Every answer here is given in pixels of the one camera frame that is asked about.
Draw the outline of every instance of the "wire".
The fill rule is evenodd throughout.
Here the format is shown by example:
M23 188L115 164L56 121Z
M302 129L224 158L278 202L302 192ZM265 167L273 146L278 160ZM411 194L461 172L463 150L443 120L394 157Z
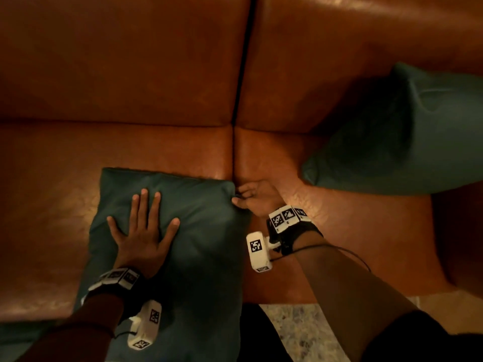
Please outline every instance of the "wire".
M121 335L124 335L124 334L132 334L132 335L136 335L137 333L135 332L122 332L122 333L119 333L118 335L116 335L114 337L114 339L117 339L118 337L120 337Z
M298 251L301 251L301 250L305 250L305 249L311 249L311 248L321 248L321 247L328 247L328 248L334 248L334 249L338 249L338 250L342 250L342 251L345 251L346 253L349 253L353 256L355 256L356 258L358 258L361 262L364 263L364 265L366 266L367 270L369 271L369 273L372 273L371 271L371 268L368 266L368 264L364 261L364 259L362 259L360 256L358 256L356 253L354 253L353 251L349 250L349 249L346 249L346 248L342 248L340 246L335 246L335 245L332 245L332 244L316 244L316 245L309 245L309 246L306 246L305 248L300 248L300 249L297 249L297 250L294 250L293 252L291 252L290 254L288 255L282 255L281 257L278 257L278 258L275 258L275 259L272 259L270 261L276 261L276 260L279 260L281 258L285 258L285 257L288 257L289 255L292 255Z

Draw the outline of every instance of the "wristband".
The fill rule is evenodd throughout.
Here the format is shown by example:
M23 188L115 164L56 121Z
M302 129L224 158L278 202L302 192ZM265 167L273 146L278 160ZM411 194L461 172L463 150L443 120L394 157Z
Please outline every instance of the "wristband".
M323 237L305 211L302 208L292 206L283 206L270 213L267 227L269 229L269 242L272 244L280 242L282 255L293 253L295 240L304 232L316 231Z
M134 268L112 269L99 277L99 280L88 289L82 304L89 298L99 294L113 294L123 300L124 311L119 324L136 316L142 305L150 298L148 296L148 281Z

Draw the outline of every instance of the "brown leather couch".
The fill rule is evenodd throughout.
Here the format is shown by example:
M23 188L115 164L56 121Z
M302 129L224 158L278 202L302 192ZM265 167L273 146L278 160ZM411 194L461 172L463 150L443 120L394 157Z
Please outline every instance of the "brown leather couch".
M445 208L458 193L442 203L315 188L299 167L396 61L483 74L482 6L0 0L0 322L71 313L105 166L237 184L266 178L401 292L465 284L452 276L461 267L448 263L451 247L438 245L450 249L447 277L437 255L451 240ZM436 242L435 203L438 221L447 216ZM247 260L244 293L257 303L315 302L290 257L260 275Z

